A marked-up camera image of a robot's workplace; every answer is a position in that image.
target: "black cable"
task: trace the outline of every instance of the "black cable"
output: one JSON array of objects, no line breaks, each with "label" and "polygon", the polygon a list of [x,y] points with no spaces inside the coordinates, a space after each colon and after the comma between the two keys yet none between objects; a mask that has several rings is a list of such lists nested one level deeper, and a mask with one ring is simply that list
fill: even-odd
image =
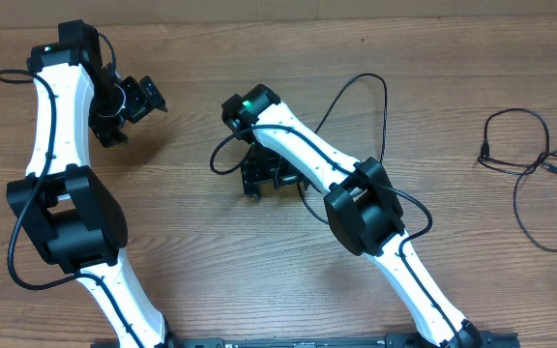
[{"label": "black cable", "polygon": [[23,209],[21,210],[20,214],[18,215],[18,218],[16,219],[15,227],[13,228],[12,236],[10,237],[10,243],[8,244],[8,273],[10,274],[10,277],[12,278],[12,280],[18,286],[20,286],[24,289],[27,289],[27,290],[34,290],[34,291],[50,289],[50,288],[53,288],[55,286],[65,284],[69,281],[79,279],[79,278],[82,278],[82,277],[86,277],[86,278],[90,278],[90,279],[95,280],[96,284],[99,285],[103,289],[104,294],[108,297],[109,301],[113,305],[113,309],[115,310],[115,313],[117,314],[118,318],[122,321],[122,325],[126,329],[126,332],[131,334],[132,339],[134,339],[134,342],[136,342],[136,344],[139,346],[139,348],[143,348],[141,340],[136,335],[136,333],[132,330],[131,325],[128,323],[128,321],[124,317],[124,314],[122,313],[120,307],[115,302],[115,298],[113,298],[113,295],[111,294],[110,290],[106,287],[106,284],[104,284],[103,280],[101,278],[97,277],[96,275],[87,275],[87,274],[82,274],[81,272],[78,272],[78,273],[75,273],[73,275],[65,276],[61,279],[50,281],[46,284],[35,285],[35,284],[30,284],[28,282],[25,282],[16,273],[16,269],[15,269],[15,247],[16,247],[16,240],[18,239],[18,234],[20,232],[20,227],[22,226],[22,222],[24,221],[24,219],[27,215],[27,211],[29,210],[30,203],[34,199],[36,199],[36,195],[40,191],[40,189],[43,185],[44,179],[48,175],[48,170],[50,169],[50,165],[53,161],[53,148],[55,146],[55,131],[57,129],[57,104],[55,102],[56,96],[53,93],[53,90],[50,88],[48,83],[42,77],[40,77],[39,75],[37,75],[33,72],[24,71],[24,70],[16,70],[16,69],[1,70],[0,71],[0,81],[5,82],[5,83],[12,83],[12,84],[33,83],[34,81],[33,81],[33,79],[20,79],[20,80],[8,79],[8,78],[5,78],[5,77],[2,77],[3,74],[22,74],[22,75],[25,75],[25,76],[30,76],[33,79],[36,79],[37,81],[42,83],[42,85],[44,86],[44,88],[48,92],[48,99],[50,100],[50,115],[51,115],[50,116],[50,130],[49,130],[49,134],[48,134],[48,146],[47,146],[46,153],[45,153],[46,158],[45,158],[45,161],[44,161],[44,168],[43,168],[43,171],[40,174],[40,177],[38,178],[36,184],[32,188],[32,190],[29,194],[29,198],[27,198],[27,201],[25,202],[25,205],[23,206]]},{"label": "black cable", "polygon": [[[216,159],[217,154],[219,153],[220,149],[222,147],[224,147],[229,141],[231,141],[232,139],[236,138],[236,137],[242,137],[242,135],[245,135],[251,131],[254,130],[282,130],[282,131],[289,131],[292,132],[294,134],[296,134],[298,137],[300,137],[303,141],[305,141],[307,143],[308,146],[310,146],[311,149],[313,149],[317,154],[319,154],[319,156],[321,156],[324,160],[326,160],[334,169],[340,171],[343,174],[346,175],[350,175],[352,172],[341,167],[338,163],[336,163],[335,161],[333,161],[332,159],[330,159],[330,157],[328,157],[328,155],[326,155],[321,149],[319,149],[312,141],[310,141],[310,139],[308,139],[307,137],[305,137],[303,134],[301,134],[299,131],[294,130],[290,127],[287,126],[282,126],[282,125],[259,125],[259,126],[251,126],[249,129],[246,130],[240,130],[238,132],[232,133],[229,136],[227,136],[226,138],[224,138],[224,140],[219,143],[219,145],[216,147],[216,149],[214,149],[214,151],[212,152],[212,155],[210,156],[210,170],[212,170],[212,172],[216,173],[216,174],[220,174],[223,175],[223,173],[225,173],[225,171],[219,171],[214,167],[214,161]],[[403,199],[406,199],[407,201],[409,201],[410,203],[416,205],[416,207],[418,207],[421,211],[423,211],[423,213],[426,215],[426,220],[427,220],[427,224],[426,227],[421,230],[418,233],[415,233],[411,236],[408,236],[407,238],[405,238],[403,241],[401,241],[401,243],[399,244],[398,247],[398,254],[397,256],[401,258],[401,261],[403,262],[403,265],[405,265],[405,268],[407,269],[407,271],[409,272],[409,274],[414,278],[414,280],[416,281],[416,283],[419,285],[419,287],[421,288],[421,290],[423,291],[423,293],[425,293],[426,297],[431,301],[431,305],[438,310],[438,312],[440,313],[440,315],[442,316],[442,318],[444,319],[444,321],[448,324],[448,326],[451,328],[451,330],[453,331],[454,337],[456,337],[458,345],[460,348],[463,347],[463,341],[461,340],[461,337],[459,336],[457,330],[454,328],[453,323],[451,323],[450,318],[446,315],[446,313],[444,312],[444,310],[442,309],[442,307],[435,301],[435,299],[433,299],[433,297],[431,296],[431,294],[429,294],[429,292],[426,290],[425,286],[423,285],[423,283],[419,280],[418,276],[416,275],[416,273],[414,272],[414,270],[412,269],[412,267],[410,266],[409,262],[407,262],[407,256],[405,255],[405,253],[403,252],[403,247],[405,246],[405,244],[407,242],[413,241],[421,236],[423,236],[425,233],[427,233],[431,227],[433,226],[433,216],[431,215],[431,212],[426,208],[426,206],[421,203],[418,199],[412,197],[411,195],[396,189],[396,188],[390,188],[387,186],[383,186],[380,185],[378,183],[373,183],[373,182],[368,182],[369,185],[372,186],[376,186],[380,189],[386,190],[386,191],[390,191],[398,196],[400,196]]]},{"label": "black cable", "polygon": [[[532,162],[532,163],[529,163],[529,164],[513,163],[513,162],[504,161],[504,160],[494,159],[494,158],[489,156],[489,141],[487,139],[487,131],[488,131],[489,122],[494,117],[497,117],[497,116],[500,116],[500,115],[503,115],[503,114],[506,114],[506,113],[512,112],[512,111],[518,111],[518,112],[524,112],[524,113],[530,114],[530,115],[536,117],[537,119],[539,119],[539,121],[541,121],[542,127],[544,129],[544,133],[545,133],[545,150],[543,152],[541,152],[537,156],[535,161]],[[517,223],[519,224],[519,227],[521,227],[521,230],[523,231],[523,233],[526,235],[526,237],[528,237],[530,242],[532,242],[536,247],[540,248],[541,250],[548,251],[548,252],[557,252],[557,248],[544,246],[541,243],[539,243],[532,236],[530,231],[528,231],[528,228],[523,223],[523,220],[521,219],[521,216],[519,215],[519,208],[517,206],[519,184],[521,183],[521,180],[523,178],[533,174],[539,167],[541,167],[541,168],[543,168],[543,169],[545,169],[549,172],[552,172],[554,174],[557,174],[557,166],[546,162],[546,160],[550,157],[557,158],[557,150],[555,150],[553,152],[550,152],[549,148],[550,148],[550,146],[549,146],[549,127],[547,126],[547,122],[545,121],[545,119],[541,115],[539,115],[535,111],[525,109],[525,108],[520,108],[520,107],[508,108],[508,109],[505,109],[505,110],[498,111],[498,112],[494,113],[493,115],[489,116],[487,118],[487,120],[484,122],[484,141],[483,141],[483,146],[481,147],[481,155],[477,157],[477,162],[480,163],[482,166],[484,166],[486,168],[489,168],[489,169],[492,169],[492,170],[495,170],[495,171],[498,171],[498,172],[501,172],[501,173],[518,176],[517,181],[515,182],[514,188],[513,188],[513,211],[514,211],[514,216],[517,219]],[[513,171],[513,170],[509,170],[509,169],[498,168],[498,167],[495,167],[493,165],[488,164],[489,162],[504,165],[504,166],[523,168],[523,171]]]},{"label": "black cable", "polygon": [[[343,95],[343,92],[345,92],[347,87],[351,86],[359,78],[365,77],[365,76],[375,77],[375,78],[379,79],[380,81],[382,81],[382,84],[384,85],[384,111],[383,111],[384,121],[383,121],[383,126],[382,126],[382,151],[381,151],[380,156],[379,156],[379,162],[381,163],[384,160],[384,155],[385,155],[385,151],[386,151],[386,120],[388,118],[388,87],[386,85],[386,81],[384,80],[384,78],[382,76],[376,74],[376,73],[372,73],[372,72],[360,73],[360,74],[352,77],[349,81],[347,81],[347,83],[345,83],[345,85],[343,85],[343,87],[340,89],[340,91],[338,92],[338,94],[335,97],[335,99],[333,100],[333,102],[330,104],[330,107],[328,108],[328,111],[326,111],[326,114],[321,119],[321,121],[319,122],[319,125],[317,125],[317,128],[315,129],[314,132],[318,133],[319,130],[321,130],[321,127],[324,126],[324,123],[326,122],[326,119],[328,119],[328,116],[330,115],[333,108],[335,107],[335,104],[338,102],[338,99],[340,99],[340,97]],[[300,199],[302,199],[302,202],[305,205],[305,207],[307,208],[308,212],[311,213],[315,218],[317,218],[321,222],[323,222],[325,224],[328,224],[328,221],[326,219],[319,216],[310,207],[310,205],[307,202],[307,199],[305,198],[305,193],[302,190],[302,188],[300,187],[300,183],[296,183],[296,186],[298,188],[298,194],[300,195]],[[361,193],[363,193],[361,190],[356,189],[355,191],[351,192],[350,195],[352,197],[356,197]]]},{"label": "black cable", "polygon": [[108,48],[111,50],[111,63],[112,63],[112,74],[115,75],[115,72],[117,70],[117,63],[115,61],[115,49],[113,49],[113,45],[111,44],[111,41],[108,40],[108,38],[106,37],[105,34],[103,33],[98,33],[98,36],[103,38],[104,42],[108,45]]}]

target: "wooden table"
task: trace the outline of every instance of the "wooden table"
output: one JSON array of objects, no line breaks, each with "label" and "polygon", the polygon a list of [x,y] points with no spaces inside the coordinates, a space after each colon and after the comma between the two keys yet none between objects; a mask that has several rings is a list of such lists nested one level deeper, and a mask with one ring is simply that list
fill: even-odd
[{"label": "wooden table", "polygon": [[[182,337],[364,336],[414,331],[411,316],[365,258],[349,254],[304,209],[294,187],[242,194],[238,173],[216,176],[210,153],[229,130],[220,104],[265,83],[309,126],[357,73],[389,84],[385,166],[427,205],[431,233],[415,243],[446,296],[481,330],[518,332],[522,347],[557,347],[557,254],[534,247],[513,216],[514,177],[475,165],[484,120],[506,107],[538,110],[557,147],[557,16],[409,18],[101,28],[119,71],[153,77],[169,113],[126,125],[131,141],[103,149],[94,170],[122,205],[128,251],[147,295]],[[0,31],[0,69],[23,68],[56,29]],[[103,47],[104,59],[108,59]],[[382,87],[363,80],[321,135],[365,159],[381,145]],[[34,142],[31,85],[0,83],[0,347],[87,347],[114,334],[78,284],[30,292],[10,280],[15,218],[6,183],[22,178]],[[491,126],[492,155],[532,160],[542,129],[524,115]],[[234,144],[226,168],[244,153]],[[322,208],[321,196],[310,193]],[[522,217],[557,247],[557,176],[522,188]],[[403,203],[408,229],[424,225]],[[16,263],[32,282],[61,276],[24,233]]]}]

